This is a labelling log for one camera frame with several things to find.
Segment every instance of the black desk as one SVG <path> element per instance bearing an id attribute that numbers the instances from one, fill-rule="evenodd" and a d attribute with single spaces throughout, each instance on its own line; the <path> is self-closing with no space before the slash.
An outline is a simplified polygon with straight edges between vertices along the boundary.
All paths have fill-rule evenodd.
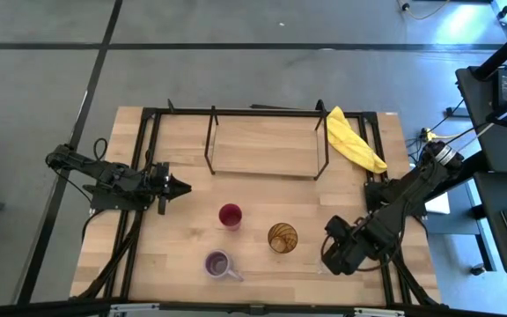
<path id="1" fill-rule="evenodd" d="M 476 80 L 468 69 L 457 70 L 456 74 L 473 125 L 479 126 L 486 122 L 486 116 L 492 112 L 492 81 Z M 483 128 L 476 129 L 476 132 L 479 133 Z M 479 143 L 489 169 L 507 173 L 507 128 L 494 125 L 479 137 Z"/>
<path id="2" fill-rule="evenodd" d="M 476 173 L 474 182 L 482 200 L 484 214 L 495 237 L 496 247 L 507 272 L 507 229 L 500 211 L 507 209 L 507 173 Z"/>

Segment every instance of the red cup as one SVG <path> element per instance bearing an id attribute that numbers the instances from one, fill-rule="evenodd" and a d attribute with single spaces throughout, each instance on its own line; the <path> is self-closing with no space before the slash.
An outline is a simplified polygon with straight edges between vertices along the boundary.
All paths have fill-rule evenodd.
<path id="1" fill-rule="evenodd" d="M 239 229 L 239 225 L 242 221 L 242 210 L 233 203 L 227 203 L 222 206 L 218 212 L 218 219 L 230 231 L 236 231 Z"/>

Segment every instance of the white cable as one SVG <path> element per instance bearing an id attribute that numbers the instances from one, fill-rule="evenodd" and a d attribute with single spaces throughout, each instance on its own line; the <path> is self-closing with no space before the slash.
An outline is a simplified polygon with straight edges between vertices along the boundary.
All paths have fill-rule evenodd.
<path id="1" fill-rule="evenodd" d="M 482 129 L 481 132 L 479 132 L 479 134 L 477 134 L 475 137 L 473 137 L 473 139 L 469 142 L 467 142 L 465 145 L 461 146 L 460 149 L 457 150 L 457 152 L 461 152 L 463 151 L 463 149 L 465 149 L 469 144 L 471 144 L 474 140 L 476 140 L 477 138 L 481 137 L 484 132 L 488 131 L 490 128 L 492 128 L 492 126 L 494 126 L 494 123 L 490 123 L 488 126 L 486 126 L 486 128 Z"/>
<path id="2" fill-rule="evenodd" d="M 400 6 L 400 8 L 402 9 L 402 6 L 404 6 L 404 4 L 401 2 L 401 0 L 396 0 L 398 2 L 398 5 Z M 421 20 L 421 19 L 427 19 L 429 17 L 431 17 L 432 15 L 436 14 L 438 11 L 440 11 L 443 7 L 445 7 L 446 4 L 448 4 L 451 0 L 446 0 L 443 4 L 441 4 L 437 9 L 435 9 L 432 13 L 426 15 L 425 17 L 417 17 L 414 15 L 414 13 L 412 13 L 412 11 L 410 10 L 410 7 L 408 7 L 406 10 L 403 10 L 403 12 L 406 12 L 410 17 L 412 17 L 413 19 L 417 19 L 417 20 Z"/>

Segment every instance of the yellow towel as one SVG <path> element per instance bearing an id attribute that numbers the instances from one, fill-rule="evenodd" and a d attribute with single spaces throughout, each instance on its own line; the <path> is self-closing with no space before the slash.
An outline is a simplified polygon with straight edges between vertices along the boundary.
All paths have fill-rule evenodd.
<path id="1" fill-rule="evenodd" d="M 343 111 L 338 106 L 327 116 L 327 139 L 350 161 L 374 173 L 386 171 L 386 163 L 351 129 Z"/>

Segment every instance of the concrete floor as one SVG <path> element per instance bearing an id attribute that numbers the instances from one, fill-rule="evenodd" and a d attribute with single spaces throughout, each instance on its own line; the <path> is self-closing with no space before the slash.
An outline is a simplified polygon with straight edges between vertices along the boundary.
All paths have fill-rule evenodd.
<path id="1" fill-rule="evenodd" d="M 0 41 L 101 42 L 112 0 L 0 0 Z M 412 2 L 415 14 L 439 2 Z M 487 4 L 449 3 L 415 21 L 396 1 L 125 0 L 113 42 L 340 42 L 498 44 L 506 41 Z M 461 99 L 454 71 L 489 51 L 167 50 L 109 51 L 79 150 L 108 137 L 118 106 L 248 107 L 252 103 L 398 112 L 407 138 L 443 118 Z M 16 295 L 55 176 L 43 159 L 68 140 L 97 52 L 0 51 L 0 305 Z M 471 127 L 450 120 L 438 134 Z M 72 175 L 79 184 L 87 179 Z M 66 189 L 33 300 L 66 299 L 77 263 L 87 202 Z M 507 313 L 507 275 L 469 276 L 481 261 L 474 237 L 430 236 L 443 301 Z M 453 290 L 459 289 L 456 296 Z M 170 313 L 190 315 L 194 313 Z"/>

